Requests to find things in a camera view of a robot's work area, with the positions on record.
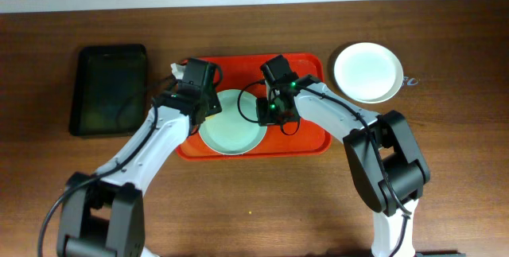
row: brown table surface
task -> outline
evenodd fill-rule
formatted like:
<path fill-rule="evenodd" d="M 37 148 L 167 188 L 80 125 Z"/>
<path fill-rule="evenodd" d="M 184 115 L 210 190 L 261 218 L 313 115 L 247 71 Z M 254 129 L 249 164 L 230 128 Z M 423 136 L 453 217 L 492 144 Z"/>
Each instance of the brown table surface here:
<path fill-rule="evenodd" d="M 431 169 L 414 220 L 418 251 L 509 251 L 509 0 L 402 0 L 0 15 L 0 255 L 35 255 L 41 221 L 75 172 L 128 138 L 68 133 L 78 51 L 143 43 L 150 79 L 189 56 L 391 49 L 405 86 L 391 100 Z M 185 162 L 147 191 L 146 246 L 160 255 L 305 255 L 369 250 L 371 211 L 334 141 L 312 157 Z M 54 255 L 58 215 L 45 252 Z"/>

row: red tray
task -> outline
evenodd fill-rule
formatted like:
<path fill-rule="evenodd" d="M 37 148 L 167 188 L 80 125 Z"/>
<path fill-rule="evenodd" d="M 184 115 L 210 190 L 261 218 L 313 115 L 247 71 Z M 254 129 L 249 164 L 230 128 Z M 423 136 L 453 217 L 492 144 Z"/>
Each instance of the red tray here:
<path fill-rule="evenodd" d="M 217 88 L 217 91 L 221 92 L 227 89 L 242 89 L 251 82 L 263 79 L 260 66 L 276 55 L 201 57 L 201 59 L 218 64 L 223 69 L 223 82 Z M 312 74 L 321 80 L 324 79 L 321 62 L 313 54 L 289 53 L 283 55 L 288 59 L 292 70 L 299 76 Z M 266 96 L 264 85 L 255 85 L 247 91 L 257 97 Z M 292 133 L 295 129 L 296 123 L 289 123 L 285 126 L 287 133 Z M 331 135 L 328 132 L 316 124 L 302 119 L 301 128 L 292 136 L 284 135 L 279 127 L 268 127 L 265 138 L 253 150 L 245 154 L 234 156 L 218 154 L 208 148 L 198 134 L 185 140 L 177 148 L 177 153 L 188 161 L 312 155 L 325 152 L 331 146 L 331 141 Z"/>

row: orange tray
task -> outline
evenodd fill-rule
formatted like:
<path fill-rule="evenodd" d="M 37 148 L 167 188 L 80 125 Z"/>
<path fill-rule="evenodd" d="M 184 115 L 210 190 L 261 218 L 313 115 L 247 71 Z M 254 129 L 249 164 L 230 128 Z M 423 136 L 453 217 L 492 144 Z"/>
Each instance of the orange tray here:
<path fill-rule="evenodd" d="M 277 54 L 249 55 L 249 56 L 223 56 L 223 57 L 201 57 L 218 64 L 223 69 L 223 82 L 218 86 L 217 91 L 227 89 L 242 89 L 251 82 L 263 79 L 262 66 L 267 60 Z M 308 53 L 283 54 L 289 61 L 293 71 L 299 76 L 312 74 L 321 80 L 324 79 L 324 72 L 318 58 Z M 248 92 L 257 96 L 266 96 L 264 85 L 255 85 L 247 89 Z M 293 133 L 297 123 L 285 125 L 287 133 Z M 309 121 L 301 120 L 301 128 L 292 136 L 284 135 L 279 127 L 268 127 L 265 138 L 251 151 L 234 156 L 218 154 L 208 148 L 202 141 L 200 135 L 193 135 L 185 140 L 179 147 L 177 153 L 187 161 L 210 161 L 217 159 L 243 159 L 243 158 L 264 158 L 264 157 L 287 157 L 296 155 L 321 154 L 331 146 L 331 135 Z"/>

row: light blue plate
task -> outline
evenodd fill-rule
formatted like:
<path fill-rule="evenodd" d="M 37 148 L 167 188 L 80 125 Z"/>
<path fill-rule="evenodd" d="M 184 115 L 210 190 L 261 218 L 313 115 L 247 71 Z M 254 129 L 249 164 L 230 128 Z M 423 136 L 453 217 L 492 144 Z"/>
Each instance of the light blue plate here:
<path fill-rule="evenodd" d="M 237 109 L 240 90 L 231 89 L 217 94 L 223 111 L 208 118 L 200 127 L 205 144 L 220 154 L 244 154 L 253 150 L 265 136 L 267 127 L 246 121 Z M 257 120 L 256 97 L 244 92 L 240 99 L 242 113 Z"/>

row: white plate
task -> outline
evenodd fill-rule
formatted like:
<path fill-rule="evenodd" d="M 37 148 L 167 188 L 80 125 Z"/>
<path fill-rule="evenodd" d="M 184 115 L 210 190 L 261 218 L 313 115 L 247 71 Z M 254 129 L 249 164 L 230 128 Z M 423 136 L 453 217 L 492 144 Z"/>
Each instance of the white plate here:
<path fill-rule="evenodd" d="M 380 103 L 396 95 L 403 67 L 387 48 L 375 43 L 347 47 L 337 57 L 334 77 L 341 91 L 361 103 Z"/>
<path fill-rule="evenodd" d="M 246 121 L 237 109 L 240 90 L 219 92 L 223 111 L 208 118 L 200 127 L 200 137 L 205 144 L 220 154 L 244 154 L 253 150 L 265 136 L 267 127 Z M 244 92 L 240 100 L 242 113 L 249 119 L 257 120 L 256 97 Z"/>

